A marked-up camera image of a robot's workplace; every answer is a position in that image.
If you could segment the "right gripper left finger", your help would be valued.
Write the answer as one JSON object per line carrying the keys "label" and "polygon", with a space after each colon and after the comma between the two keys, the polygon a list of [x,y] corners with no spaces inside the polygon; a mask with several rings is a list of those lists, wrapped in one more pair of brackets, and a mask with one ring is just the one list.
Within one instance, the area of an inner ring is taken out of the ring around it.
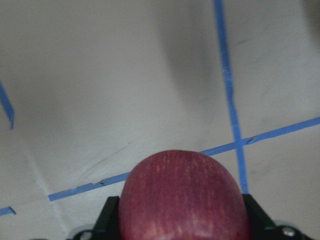
{"label": "right gripper left finger", "polygon": [[118,196],[108,197],[93,227],[93,240],[120,240]]}

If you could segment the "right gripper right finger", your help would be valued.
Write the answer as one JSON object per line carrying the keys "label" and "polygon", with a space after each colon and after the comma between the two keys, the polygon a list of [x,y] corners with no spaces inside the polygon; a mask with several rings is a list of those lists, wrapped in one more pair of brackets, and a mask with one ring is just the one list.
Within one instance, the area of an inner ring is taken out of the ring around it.
{"label": "right gripper right finger", "polygon": [[248,213],[253,240],[271,240],[276,224],[251,194],[242,194]]}

